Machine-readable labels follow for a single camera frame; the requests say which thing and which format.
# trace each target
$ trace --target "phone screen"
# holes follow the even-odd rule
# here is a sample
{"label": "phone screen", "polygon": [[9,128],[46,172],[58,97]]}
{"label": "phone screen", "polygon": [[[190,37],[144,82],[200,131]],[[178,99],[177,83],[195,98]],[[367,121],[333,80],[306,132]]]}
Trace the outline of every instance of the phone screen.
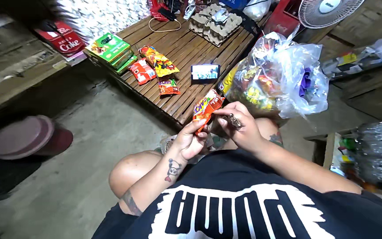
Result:
{"label": "phone screen", "polygon": [[193,79],[217,79],[219,65],[195,65],[192,66]]}

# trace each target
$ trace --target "concrete floor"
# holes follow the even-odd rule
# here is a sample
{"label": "concrete floor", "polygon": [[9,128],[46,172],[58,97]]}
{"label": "concrete floor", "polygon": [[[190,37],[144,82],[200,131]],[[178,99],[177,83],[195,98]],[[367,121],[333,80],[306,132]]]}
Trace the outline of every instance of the concrete floor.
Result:
{"label": "concrete floor", "polygon": [[[372,117],[348,107],[333,87],[329,109],[289,120],[282,128],[285,148],[311,159],[314,144],[304,136],[353,128]],[[125,155],[155,149],[173,132],[117,89],[109,86],[81,107],[56,119],[74,134],[66,152],[46,161],[0,201],[1,239],[90,238],[117,199],[107,177]]]}

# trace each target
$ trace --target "bag of candy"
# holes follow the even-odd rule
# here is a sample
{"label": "bag of candy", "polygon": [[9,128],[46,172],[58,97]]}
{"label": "bag of candy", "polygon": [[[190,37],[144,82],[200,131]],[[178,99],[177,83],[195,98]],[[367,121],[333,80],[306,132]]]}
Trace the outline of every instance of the bag of candy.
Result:
{"label": "bag of candy", "polygon": [[283,119],[328,108],[329,79],[318,62],[322,45],[295,43],[297,30],[288,38],[271,32],[257,40],[219,84],[228,101],[240,101],[255,116],[278,112]]}
{"label": "bag of candy", "polygon": [[209,122],[213,111],[219,109],[222,106],[224,97],[220,97],[216,90],[211,89],[195,106],[193,113],[193,120],[206,119],[206,122],[201,128],[199,128],[195,133],[200,133],[204,126]]}
{"label": "bag of candy", "polygon": [[179,72],[178,68],[176,68],[163,54],[156,51],[154,47],[143,46],[138,51],[142,57],[145,57],[147,61],[153,65],[158,77]]}
{"label": "bag of candy", "polygon": [[164,94],[181,94],[176,86],[175,79],[170,77],[168,80],[159,81],[159,95]]}
{"label": "bag of candy", "polygon": [[153,68],[147,65],[145,59],[141,59],[135,62],[128,69],[132,71],[132,74],[137,79],[139,85],[143,85],[148,81],[156,78],[156,73],[154,72]]}

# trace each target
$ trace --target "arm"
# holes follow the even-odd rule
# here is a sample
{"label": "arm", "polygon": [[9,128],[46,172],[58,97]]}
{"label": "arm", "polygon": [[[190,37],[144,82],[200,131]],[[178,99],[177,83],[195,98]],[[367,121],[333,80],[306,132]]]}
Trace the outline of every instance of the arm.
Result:
{"label": "arm", "polygon": [[329,191],[361,193],[360,187],[352,181],[311,161],[302,159],[263,138],[254,118],[243,104],[234,102],[214,113],[218,115],[233,113],[244,126],[237,131],[231,128],[227,121],[219,118],[218,121],[222,128],[240,148],[251,152],[257,159],[272,167],[284,178],[304,184],[321,193]]}
{"label": "arm", "polygon": [[119,203],[125,213],[141,215],[163,190],[176,182],[188,164],[188,160],[197,155],[204,147],[207,132],[201,132],[198,136],[194,132],[205,121],[205,119],[194,121],[185,126],[156,166],[125,192]]}
{"label": "arm", "polygon": [[299,182],[321,193],[329,191],[361,193],[358,185],[336,173],[300,158],[267,140],[261,141],[260,144],[260,149],[253,154],[286,179]]}

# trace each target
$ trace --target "green box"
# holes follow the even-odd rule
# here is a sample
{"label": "green box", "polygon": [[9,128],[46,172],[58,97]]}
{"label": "green box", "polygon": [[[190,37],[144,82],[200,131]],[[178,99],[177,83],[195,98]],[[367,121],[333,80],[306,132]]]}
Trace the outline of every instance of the green box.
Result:
{"label": "green box", "polygon": [[127,61],[125,64],[123,64],[123,66],[121,66],[116,72],[119,75],[123,74],[128,69],[128,67],[130,67],[133,63],[135,63],[137,61],[137,59],[138,59],[138,57],[132,56],[131,58],[129,58],[129,61]]}
{"label": "green box", "polygon": [[116,61],[111,63],[112,67],[118,70],[123,64],[125,64],[134,55],[133,51],[125,51]]}
{"label": "green box", "polygon": [[130,50],[131,46],[120,37],[106,33],[85,48],[96,57],[100,57],[103,61],[113,63],[121,57],[126,50]]}

